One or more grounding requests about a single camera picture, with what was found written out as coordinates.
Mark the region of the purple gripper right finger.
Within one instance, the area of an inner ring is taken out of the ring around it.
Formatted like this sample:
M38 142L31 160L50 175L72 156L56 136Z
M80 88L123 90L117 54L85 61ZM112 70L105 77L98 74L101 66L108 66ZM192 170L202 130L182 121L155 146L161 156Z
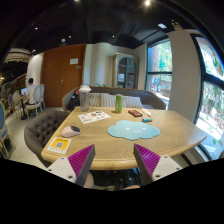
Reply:
M135 144L133 154L142 176L143 185L150 184L182 169L170 156L152 152Z

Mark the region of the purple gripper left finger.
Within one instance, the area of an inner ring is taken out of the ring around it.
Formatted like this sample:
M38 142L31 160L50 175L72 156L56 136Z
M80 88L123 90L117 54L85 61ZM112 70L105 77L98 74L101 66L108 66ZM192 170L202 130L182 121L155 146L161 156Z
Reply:
M90 145L69 157L60 157L47 171L81 187L93 187L94 179L90 173L95 157L95 145Z

